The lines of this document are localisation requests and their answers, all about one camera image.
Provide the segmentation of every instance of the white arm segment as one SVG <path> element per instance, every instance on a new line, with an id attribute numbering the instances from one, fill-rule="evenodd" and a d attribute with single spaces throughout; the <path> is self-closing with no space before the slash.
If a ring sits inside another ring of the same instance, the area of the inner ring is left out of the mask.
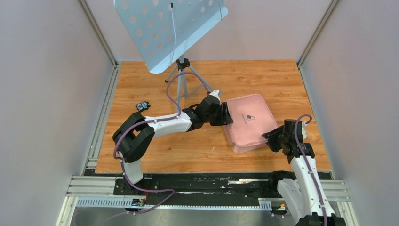
<path id="1" fill-rule="evenodd" d="M 334 210 L 327 201 L 324 190 L 321 187 L 320 179 L 316 170 L 316 160 L 310 156 L 307 156 L 306 158 L 309 161 L 312 172 L 317 183 L 319 184 L 327 216 L 330 217 L 331 214 L 334 213 Z M 304 157 L 300 156 L 299 158 L 293 158 L 291 161 L 291 168 L 293 169 L 297 180 L 280 180 L 277 185 L 277 190 L 286 201 L 287 206 L 294 218 L 294 223 L 298 223 L 300 218 L 303 218 L 306 215 L 312 215 L 314 212 L 316 212 L 319 216 L 323 216 L 319 196 L 311 177 L 311 173 L 308 172 L 309 170 L 306 166 Z"/>
<path id="2" fill-rule="evenodd" d="M 174 119 L 168 121 L 158 121 L 159 119 L 165 119 L 174 117 Z M 186 132 L 191 126 L 190 117 L 182 112 L 179 117 L 177 117 L 177 113 L 164 115 L 159 117 L 146 117 L 146 121 L 148 120 L 157 120 L 156 122 L 150 122 L 148 125 L 154 128 L 155 135 L 153 139 L 176 132 Z M 137 160 L 135 162 L 126 163 L 123 161 L 123 167 L 125 168 L 125 173 L 127 174 L 129 180 L 135 184 L 143 179 L 143 172 L 141 171 L 141 161 Z"/>

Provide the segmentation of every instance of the white wall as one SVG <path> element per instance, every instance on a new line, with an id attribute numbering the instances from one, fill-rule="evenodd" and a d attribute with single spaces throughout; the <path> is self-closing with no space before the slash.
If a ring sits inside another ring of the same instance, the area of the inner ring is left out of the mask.
<path id="1" fill-rule="evenodd" d="M 76 0 L 2 0 L 0 37 L 0 224 L 53 226 L 111 64 Z"/>
<path id="2" fill-rule="evenodd" d="M 229 14 L 185 57 L 298 60 L 331 0 L 225 0 Z M 142 60 L 113 0 L 87 0 L 118 61 Z"/>
<path id="3" fill-rule="evenodd" d="M 303 69 L 324 144 L 362 226 L 398 225 L 399 1 L 344 0 Z"/>

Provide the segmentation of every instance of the wooden table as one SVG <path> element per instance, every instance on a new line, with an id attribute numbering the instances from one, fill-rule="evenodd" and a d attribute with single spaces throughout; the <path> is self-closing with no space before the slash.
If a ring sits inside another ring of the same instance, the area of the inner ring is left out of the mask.
<path id="1" fill-rule="evenodd" d="M 284 119 L 296 119 L 304 113 L 312 114 L 301 75 L 294 60 L 255 61 L 192 61 L 191 64 L 215 89 L 223 91 L 222 101 L 257 93 L 264 97 L 277 124 Z M 175 112 L 175 106 L 165 95 L 164 82 L 171 69 L 162 74 L 150 74 L 143 62 L 125 62 L 112 102 L 96 173 L 121 172 L 120 162 L 114 160 L 112 135 L 136 112 L 136 104 L 147 100 L 151 107 L 144 116 L 160 116 Z M 187 76 L 187 86 L 193 90 L 200 82 Z M 170 94 L 176 97 L 177 81 Z M 199 103 L 205 96 L 200 89 L 188 99 L 182 98 L 182 108 Z M 308 127 L 308 138 L 316 154 L 319 171 L 331 170 L 316 122 Z M 174 133 L 153 140 L 142 158 L 143 172 L 263 172 L 289 170 L 282 152 L 268 147 L 247 153 L 234 153 L 227 143 L 222 127 L 204 125 L 187 132 Z"/>

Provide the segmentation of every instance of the gray floor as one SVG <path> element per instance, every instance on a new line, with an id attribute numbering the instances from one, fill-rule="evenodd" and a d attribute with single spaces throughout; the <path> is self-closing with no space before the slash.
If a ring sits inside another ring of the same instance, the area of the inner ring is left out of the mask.
<path id="1" fill-rule="evenodd" d="M 153 210 L 142 215 L 122 215 L 117 208 L 79 208 L 71 226 L 292 226 L 291 217 L 272 217 L 269 212 L 239 210 Z"/>

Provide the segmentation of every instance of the pink storage case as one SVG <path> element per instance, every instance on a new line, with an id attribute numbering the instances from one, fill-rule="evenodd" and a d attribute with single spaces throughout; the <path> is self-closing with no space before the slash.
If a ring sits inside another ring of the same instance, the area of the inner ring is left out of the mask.
<path id="1" fill-rule="evenodd" d="M 243 153 L 266 146 L 262 134 L 277 128 L 277 123 L 263 97 L 251 94 L 226 102 L 234 123 L 223 129 L 233 151 Z"/>

